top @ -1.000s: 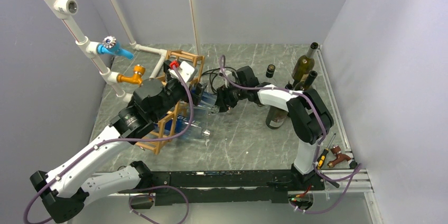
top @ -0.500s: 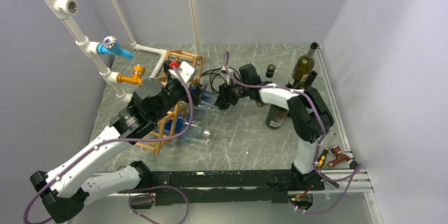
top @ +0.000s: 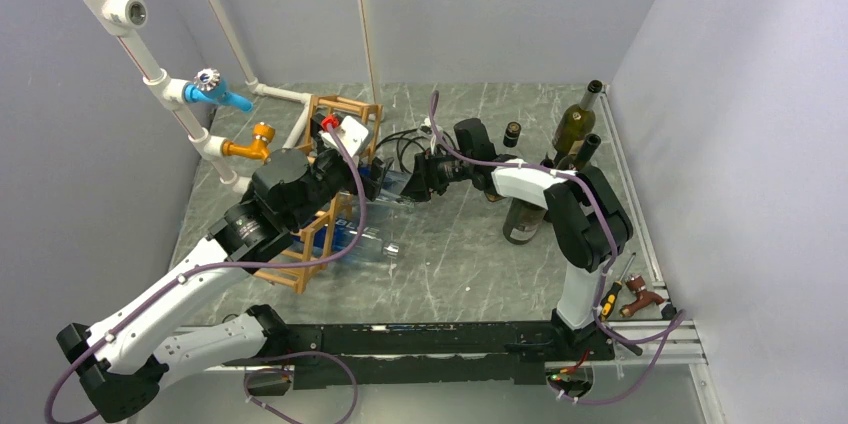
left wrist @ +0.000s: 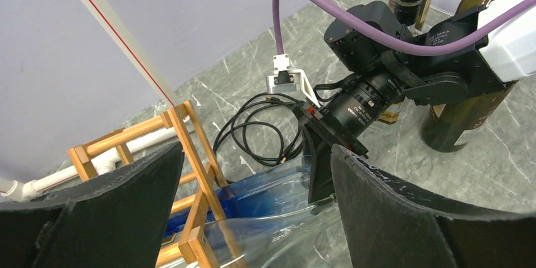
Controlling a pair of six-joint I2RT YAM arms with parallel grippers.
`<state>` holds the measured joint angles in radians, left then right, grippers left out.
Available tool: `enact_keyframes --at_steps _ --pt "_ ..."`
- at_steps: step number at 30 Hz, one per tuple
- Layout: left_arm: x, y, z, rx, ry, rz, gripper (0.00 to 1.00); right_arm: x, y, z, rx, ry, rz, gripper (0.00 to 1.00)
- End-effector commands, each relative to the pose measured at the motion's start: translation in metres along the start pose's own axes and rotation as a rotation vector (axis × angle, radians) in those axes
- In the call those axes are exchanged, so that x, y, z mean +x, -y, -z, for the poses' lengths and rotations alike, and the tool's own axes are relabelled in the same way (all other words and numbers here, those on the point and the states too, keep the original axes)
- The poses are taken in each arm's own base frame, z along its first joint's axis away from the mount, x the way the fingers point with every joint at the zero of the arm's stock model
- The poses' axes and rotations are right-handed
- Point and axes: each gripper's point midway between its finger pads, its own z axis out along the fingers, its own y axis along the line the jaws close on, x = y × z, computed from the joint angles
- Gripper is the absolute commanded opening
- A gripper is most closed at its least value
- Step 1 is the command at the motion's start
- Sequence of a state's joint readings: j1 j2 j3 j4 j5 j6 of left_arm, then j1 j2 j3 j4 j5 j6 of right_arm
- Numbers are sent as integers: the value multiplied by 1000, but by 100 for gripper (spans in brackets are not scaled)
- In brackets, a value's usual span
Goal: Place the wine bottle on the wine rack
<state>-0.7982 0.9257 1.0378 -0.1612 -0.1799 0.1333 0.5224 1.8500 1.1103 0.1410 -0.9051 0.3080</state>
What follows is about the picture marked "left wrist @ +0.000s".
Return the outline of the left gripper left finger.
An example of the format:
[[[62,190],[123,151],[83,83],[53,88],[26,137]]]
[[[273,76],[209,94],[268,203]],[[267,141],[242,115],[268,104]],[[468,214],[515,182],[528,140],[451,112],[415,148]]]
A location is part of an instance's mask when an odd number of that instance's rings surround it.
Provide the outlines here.
[[[170,143],[28,202],[1,204],[2,267],[154,267],[184,163]]]

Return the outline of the wooden wine rack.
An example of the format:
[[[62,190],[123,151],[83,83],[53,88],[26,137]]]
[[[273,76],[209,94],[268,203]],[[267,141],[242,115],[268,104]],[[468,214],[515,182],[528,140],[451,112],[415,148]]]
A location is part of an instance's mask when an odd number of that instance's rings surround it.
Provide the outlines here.
[[[188,264],[196,262],[200,267],[219,267],[204,229],[209,213],[218,221],[226,218],[214,185],[224,188],[228,182],[189,100],[169,108],[154,118],[131,127],[114,130],[91,142],[70,148],[68,154],[80,179],[87,181],[97,176],[93,159],[114,149],[124,164],[131,164],[133,150],[129,146],[141,142],[144,138],[154,137],[160,132],[178,137],[192,167],[192,171],[182,176],[178,184],[184,185],[196,181],[198,189],[194,194],[173,203],[172,214],[188,210],[188,217],[179,240],[161,248],[157,265],[183,259]]]

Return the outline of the dark wine bottle front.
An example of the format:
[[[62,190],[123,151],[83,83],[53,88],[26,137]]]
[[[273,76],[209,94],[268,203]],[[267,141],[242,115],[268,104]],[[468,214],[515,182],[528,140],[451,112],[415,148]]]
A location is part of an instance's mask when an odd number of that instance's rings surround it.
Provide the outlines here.
[[[488,6],[491,1],[493,0],[461,0],[456,14],[473,6]],[[422,140],[439,152],[455,152],[463,148],[515,84],[515,81],[508,82],[505,90],[472,97],[454,104],[432,106],[420,130]]]

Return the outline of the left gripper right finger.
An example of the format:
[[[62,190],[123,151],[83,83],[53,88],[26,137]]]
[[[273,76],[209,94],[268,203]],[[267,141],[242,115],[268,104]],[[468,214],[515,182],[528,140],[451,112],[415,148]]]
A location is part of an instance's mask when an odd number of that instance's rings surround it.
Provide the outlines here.
[[[444,197],[334,145],[332,179],[353,267],[534,267],[535,214]]]

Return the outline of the clear liquor bottle black cap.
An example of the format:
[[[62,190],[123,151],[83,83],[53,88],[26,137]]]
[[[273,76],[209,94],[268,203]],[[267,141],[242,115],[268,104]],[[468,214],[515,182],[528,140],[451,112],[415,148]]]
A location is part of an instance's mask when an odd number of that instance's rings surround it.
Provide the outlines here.
[[[411,35],[418,35],[415,28],[417,16],[423,5],[423,0],[394,0],[394,15],[397,20],[403,24]],[[405,96],[401,95],[394,104],[390,105],[379,117],[379,121],[387,125],[393,125],[399,118],[401,106],[405,100]]]

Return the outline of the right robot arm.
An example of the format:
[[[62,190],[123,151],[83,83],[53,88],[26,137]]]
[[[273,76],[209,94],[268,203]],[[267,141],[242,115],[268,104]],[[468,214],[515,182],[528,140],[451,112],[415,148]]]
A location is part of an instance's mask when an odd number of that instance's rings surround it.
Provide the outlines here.
[[[334,20],[324,40],[350,75],[320,108],[296,110],[312,156],[308,199],[334,192],[333,145],[358,155],[358,137],[399,98],[416,105],[452,104],[504,90],[535,73],[535,0],[495,0],[454,15],[412,36],[380,1],[354,6]]]

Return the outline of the tall blue square bottle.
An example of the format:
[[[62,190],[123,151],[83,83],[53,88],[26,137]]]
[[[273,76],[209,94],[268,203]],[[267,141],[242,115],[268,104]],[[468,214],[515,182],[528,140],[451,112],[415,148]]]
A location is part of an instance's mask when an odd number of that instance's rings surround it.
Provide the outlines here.
[[[308,204],[310,158],[299,157],[215,191],[227,218],[292,212]]]

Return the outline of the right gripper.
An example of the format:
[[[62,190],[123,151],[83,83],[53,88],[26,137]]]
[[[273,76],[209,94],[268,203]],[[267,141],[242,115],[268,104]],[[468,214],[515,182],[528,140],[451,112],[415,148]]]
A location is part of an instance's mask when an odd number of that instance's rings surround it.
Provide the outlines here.
[[[331,171],[331,149],[340,144],[357,155],[368,158],[368,148],[349,129],[345,128],[329,111],[315,109],[307,102],[293,106],[300,128],[303,130],[303,154],[310,168],[308,202],[313,203],[334,193]]]

